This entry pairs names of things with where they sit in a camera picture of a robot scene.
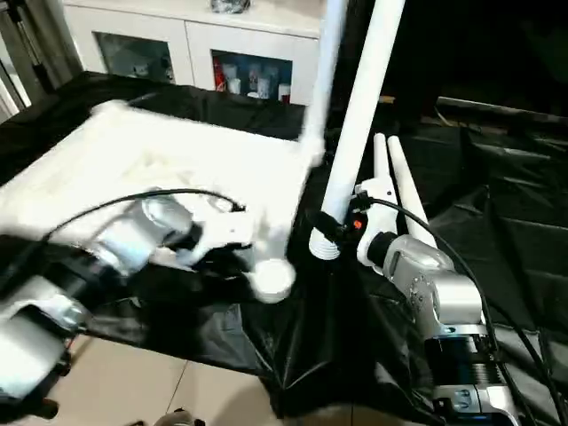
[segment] red item in cabinet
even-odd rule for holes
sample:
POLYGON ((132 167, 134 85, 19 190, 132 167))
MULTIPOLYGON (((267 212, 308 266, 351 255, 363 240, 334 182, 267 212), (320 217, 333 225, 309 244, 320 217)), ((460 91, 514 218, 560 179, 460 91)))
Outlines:
POLYGON ((225 75, 223 74, 221 62, 217 58, 213 58, 213 76, 215 76, 215 90, 226 91, 227 83, 225 81, 225 75))

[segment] cable connector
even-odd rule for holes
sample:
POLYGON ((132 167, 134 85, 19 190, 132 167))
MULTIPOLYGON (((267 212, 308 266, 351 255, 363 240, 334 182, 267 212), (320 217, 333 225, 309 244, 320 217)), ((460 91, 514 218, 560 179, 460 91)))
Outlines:
POLYGON ((360 191, 351 197, 350 205, 354 213, 359 213, 369 210, 373 205, 373 201, 367 191, 360 191))

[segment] floor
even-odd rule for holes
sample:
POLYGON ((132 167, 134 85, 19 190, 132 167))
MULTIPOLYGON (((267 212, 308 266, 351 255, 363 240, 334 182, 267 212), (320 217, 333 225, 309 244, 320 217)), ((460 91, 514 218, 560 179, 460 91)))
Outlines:
POLYGON ((208 426, 397 426, 402 421, 362 407, 333 406, 302 419, 278 420, 253 375, 185 361, 80 336, 78 359, 50 397, 60 404, 52 421, 27 418, 18 426, 149 424, 183 407, 208 426))

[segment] white cabinet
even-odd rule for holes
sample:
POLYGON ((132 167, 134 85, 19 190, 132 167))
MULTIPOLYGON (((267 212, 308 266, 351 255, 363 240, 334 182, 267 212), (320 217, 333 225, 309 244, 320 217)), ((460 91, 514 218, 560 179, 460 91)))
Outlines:
POLYGON ((261 93, 260 98, 277 99, 279 84, 286 84, 290 86, 293 104, 310 102, 318 65, 317 40, 194 22, 186 25, 197 87, 216 88, 217 59, 223 66, 233 66, 241 94, 257 92, 261 93), (264 94, 261 80, 267 83, 264 94))
POLYGON ((63 4, 86 70, 259 98, 277 99, 280 88, 310 102, 323 0, 252 0, 235 15, 214 13, 210 0, 63 4))
POLYGON ((65 15, 86 70, 193 84, 182 20, 74 6, 65 15))

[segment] bottle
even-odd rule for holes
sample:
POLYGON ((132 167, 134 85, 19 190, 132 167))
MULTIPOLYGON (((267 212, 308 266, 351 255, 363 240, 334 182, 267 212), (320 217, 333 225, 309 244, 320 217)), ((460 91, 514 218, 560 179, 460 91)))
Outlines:
POLYGON ((270 78, 266 75, 258 77, 257 93, 260 99, 270 98, 270 78))
POLYGON ((248 67, 248 91, 257 91, 258 77, 260 76, 260 64, 253 62, 248 67))
POLYGON ((234 93, 235 95, 241 94, 241 79, 240 78, 232 78, 229 80, 229 91, 234 93))
POLYGON ((278 100, 284 104, 290 103, 290 92, 291 86, 289 84, 279 84, 278 85, 278 100))
POLYGON ((225 91, 226 90, 225 76, 223 75, 221 62, 219 62, 219 59, 217 58, 213 58, 213 76, 215 76, 215 90, 225 91))

